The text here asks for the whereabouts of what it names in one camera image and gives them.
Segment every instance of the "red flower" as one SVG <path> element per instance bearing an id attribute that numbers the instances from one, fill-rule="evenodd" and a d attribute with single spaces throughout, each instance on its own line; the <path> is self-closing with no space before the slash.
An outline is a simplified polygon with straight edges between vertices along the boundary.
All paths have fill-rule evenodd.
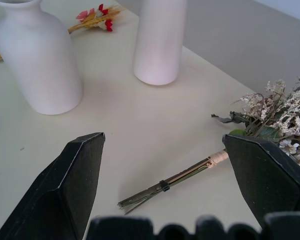
<path id="1" fill-rule="evenodd" d="M 108 32 L 112 32 L 113 31 L 112 28 L 111 28 L 111 26 L 113 25 L 111 19 L 106 20 L 104 24 L 105 24 L 106 30 Z"/>
<path id="2" fill-rule="evenodd" d="M 105 9 L 105 10 L 104 10 L 104 5 L 103 5 L 103 4 L 100 4 L 100 5 L 99 5 L 98 10 L 99 10 L 100 12 L 102 12 L 103 15 L 107 15 L 108 12 L 109 12 L 108 9 Z"/>
<path id="3" fill-rule="evenodd" d="M 76 16 L 75 19 L 79 19 L 80 22 L 83 22 L 91 14 L 95 14 L 95 9 L 94 8 L 90 9 L 89 13 L 88 13 L 87 10 L 80 12 L 80 14 L 78 16 Z"/>

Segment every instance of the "vase neck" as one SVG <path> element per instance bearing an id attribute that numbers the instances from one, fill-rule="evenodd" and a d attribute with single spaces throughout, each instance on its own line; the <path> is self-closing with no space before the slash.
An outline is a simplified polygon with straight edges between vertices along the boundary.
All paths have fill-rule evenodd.
<path id="1" fill-rule="evenodd" d="M 41 0 L 0 0 L 6 16 L 16 21 L 30 22 L 42 13 Z"/>

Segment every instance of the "bundled stems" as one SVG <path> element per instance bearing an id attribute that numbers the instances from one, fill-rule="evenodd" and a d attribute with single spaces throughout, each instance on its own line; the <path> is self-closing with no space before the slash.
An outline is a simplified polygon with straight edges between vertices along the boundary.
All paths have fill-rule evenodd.
<path id="1" fill-rule="evenodd" d="M 158 195 L 159 193 L 169 190 L 170 187 L 178 183 L 181 183 L 182 181 L 202 172 L 203 170 L 214 167 L 215 165 L 224 161 L 227 158 L 228 158 L 228 153 L 226 152 L 225 149 L 215 154 L 212 154 L 209 157 L 205 158 L 204 160 L 189 167 L 188 169 L 172 177 L 169 177 L 168 179 L 163 180 L 158 184 L 153 185 L 144 191 L 141 191 L 131 197 L 128 197 L 123 201 L 120 201 L 118 203 L 118 206 L 124 210 L 131 208 L 129 211 L 125 213 L 127 215 L 131 213 L 133 210 L 135 210 L 136 208 L 140 207 L 142 204 L 149 201 L 154 196 Z"/>

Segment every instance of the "white ceramic vase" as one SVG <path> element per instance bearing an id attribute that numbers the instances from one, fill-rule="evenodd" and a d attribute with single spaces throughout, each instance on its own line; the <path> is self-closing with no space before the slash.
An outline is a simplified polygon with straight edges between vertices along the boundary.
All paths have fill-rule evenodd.
<path id="1" fill-rule="evenodd" d="M 143 0 L 134 53 L 134 74 L 151 85 L 179 73 L 187 0 Z"/>
<path id="2" fill-rule="evenodd" d="M 31 107 L 57 115 L 83 96 L 72 42 L 66 27 L 40 7 L 41 0 L 0 0 L 0 54 Z"/>

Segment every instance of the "pink flower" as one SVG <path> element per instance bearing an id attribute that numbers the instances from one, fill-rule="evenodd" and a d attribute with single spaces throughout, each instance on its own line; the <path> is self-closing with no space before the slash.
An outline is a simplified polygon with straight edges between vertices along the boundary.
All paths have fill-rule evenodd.
<path id="1" fill-rule="evenodd" d="M 80 22 L 83 22 L 91 14 L 95 14 L 95 9 L 94 8 L 90 9 L 89 13 L 88 13 L 87 10 L 80 12 L 80 14 L 78 16 L 76 16 L 75 19 L 79 19 Z"/>

